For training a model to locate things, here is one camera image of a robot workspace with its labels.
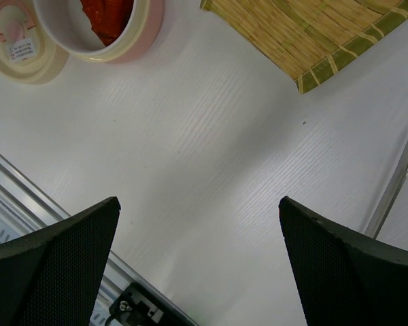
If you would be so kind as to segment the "cream lid pink handle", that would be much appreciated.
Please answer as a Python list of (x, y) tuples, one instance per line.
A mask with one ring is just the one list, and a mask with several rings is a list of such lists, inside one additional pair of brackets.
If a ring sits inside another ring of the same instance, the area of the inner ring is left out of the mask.
[(46, 84), (68, 57), (45, 32), (32, 1), (0, 1), (0, 73), (20, 84)]

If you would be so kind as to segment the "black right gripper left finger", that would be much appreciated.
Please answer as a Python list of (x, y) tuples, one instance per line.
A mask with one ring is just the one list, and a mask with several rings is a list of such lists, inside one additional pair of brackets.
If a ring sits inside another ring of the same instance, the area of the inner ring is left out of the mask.
[(89, 325), (119, 216), (110, 197), (0, 244), (0, 325)]

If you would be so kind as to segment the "metal serving tongs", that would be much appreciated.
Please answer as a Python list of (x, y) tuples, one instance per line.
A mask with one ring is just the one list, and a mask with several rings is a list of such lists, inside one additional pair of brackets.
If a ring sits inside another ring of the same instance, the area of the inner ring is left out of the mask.
[(397, 196), (408, 177), (408, 139), (403, 147), (402, 154), (396, 168), (367, 224), (364, 234), (376, 239), (379, 235)]

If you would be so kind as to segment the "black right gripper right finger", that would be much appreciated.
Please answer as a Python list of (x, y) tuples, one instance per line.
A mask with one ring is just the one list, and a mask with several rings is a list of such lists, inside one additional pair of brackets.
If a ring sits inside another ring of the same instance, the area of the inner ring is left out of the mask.
[(289, 197), (279, 221), (308, 325), (408, 325), (408, 251)]

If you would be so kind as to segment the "pink lunch box bowl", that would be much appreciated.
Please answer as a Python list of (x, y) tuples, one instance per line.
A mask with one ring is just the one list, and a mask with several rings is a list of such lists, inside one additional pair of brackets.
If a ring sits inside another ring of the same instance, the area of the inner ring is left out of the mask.
[(110, 46), (91, 29), (81, 1), (34, 1), (35, 12), (48, 36), (70, 55), (88, 62), (135, 60), (153, 44), (163, 21), (164, 1), (134, 1), (122, 34)]

